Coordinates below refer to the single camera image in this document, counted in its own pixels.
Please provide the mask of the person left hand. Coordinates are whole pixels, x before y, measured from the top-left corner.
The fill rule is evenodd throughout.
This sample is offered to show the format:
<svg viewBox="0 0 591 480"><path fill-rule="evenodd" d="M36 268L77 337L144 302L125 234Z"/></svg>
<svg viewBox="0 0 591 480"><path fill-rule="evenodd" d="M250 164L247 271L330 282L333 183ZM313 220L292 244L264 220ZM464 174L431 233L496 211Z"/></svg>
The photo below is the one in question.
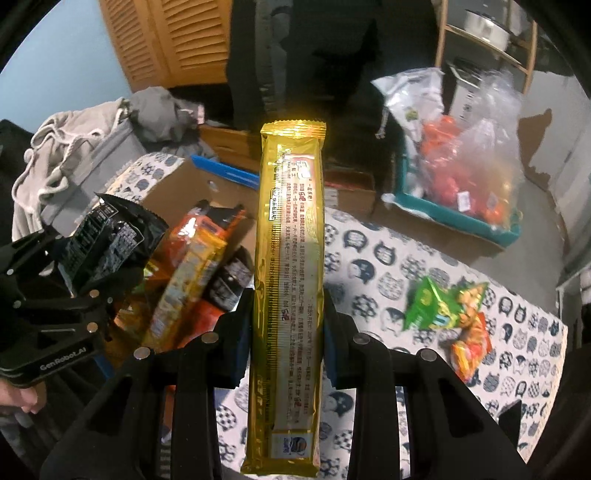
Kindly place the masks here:
<svg viewBox="0 0 591 480"><path fill-rule="evenodd" d="M0 381L0 405L18 407L24 413L37 414L47 402L47 389L44 382L33 387L17 388L5 379Z"/></svg>

